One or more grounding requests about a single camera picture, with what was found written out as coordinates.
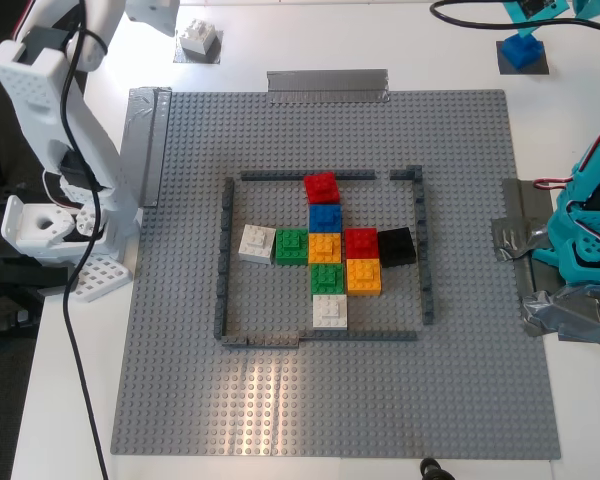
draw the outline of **yellow lego brick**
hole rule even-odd
[[[380,295],[382,279],[377,258],[347,260],[347,295]]]
[[[309,265],[342,262],[342,240],[339,233],[309,234]]]

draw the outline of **green lego brick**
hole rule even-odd
[[[309,230],[286,228],[276,231],[276,263],[307,265],[309,263]]]
[[[311,265],[311,297],[344,294],[344,266],[341,263]]]

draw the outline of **white table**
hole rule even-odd
[[[501,6],[464,18],[506,21]],[[119,146],[128,90],[266,91],[267,70],[387,68],[392,90],[500,88],[507,93],[518,176],[566,176],[600,131],[600,32],[547,27],[538,37],[551,76],[500,76],[505,32],[443,24],[428,5],[183,7],[179,24],[206,18],[224,31],[220,65],[172,64],[174,40],[122,20],[86,100]],[[137,241],[126,263],[133,268]],[[109,452],[132,286],[71,305],[112,479],[416,479],[418,460],[139,457]],[[458,480],[600,478],[600,347],[545,338],[562,459],[444,461]],[[13,470],[14,479],[96,479],[99,469],[61,299],[47,299]]]

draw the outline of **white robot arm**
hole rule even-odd
[[[62,175],[60,186],[74,203],[83,205],[79,214],[53,204],[23,205],[17,197],[7,204],[2,224],[3,237],[18,251],[43,264],[77,262],[87,239],[67,232],[74,229],[90,235],[88,218],[93,210],[92,192],[75,168],[73,151],[60,118],[61,93],[77,34],[58,45],[57,31],[49,30],[75,4],[75,0],[32,0],[14,31],[14,40],[0,44],[0,82],[15,108],[22,132],[46,171]],[[111,41],[123,12],[161,32],[174,35],[179,0],[88,0],[87,30],[105,45]],[[36,44],[31,37],[36,27]],[[93,71],[105,52],[87,36],[78,69]],[[122,171],[119,154],[100,123],[85,104],[75,81],[67,99],[67,120],[85,162],[99,185],[102,229],[93,254],[120,260],[125,237],[135,231],[138,200]]]
[[[52,27],[77,5],[77,0],[30,0],[23,18],[13,31],[12,40],[22,42],[29,31],[35,27]],[[176,29],[176,17],[180,0],[91,0],[87,2],[87,29],[98,35],[109,45],[118,28],[122,14],[126,11],[131,21],[146,23],[156,30],[173,37]],[[76,35],[67,47],[67,58],[73,58]],[[87,37],[80,56],[78,70],[93,72],[102,59],[104,51],[98,42]]]

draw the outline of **white block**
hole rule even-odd
[[[347,329],[347,296],[346,295],[314,295],[313,296],[313,329],[314,330],[346,330]]]
[[[194,20],[180,35],[180,45],[185,50],[206,55],[216,39],[216,28],[202,20]]]
[[[245,225],[238,257],[246,262],[271,264],[275,238],[275,228]]]

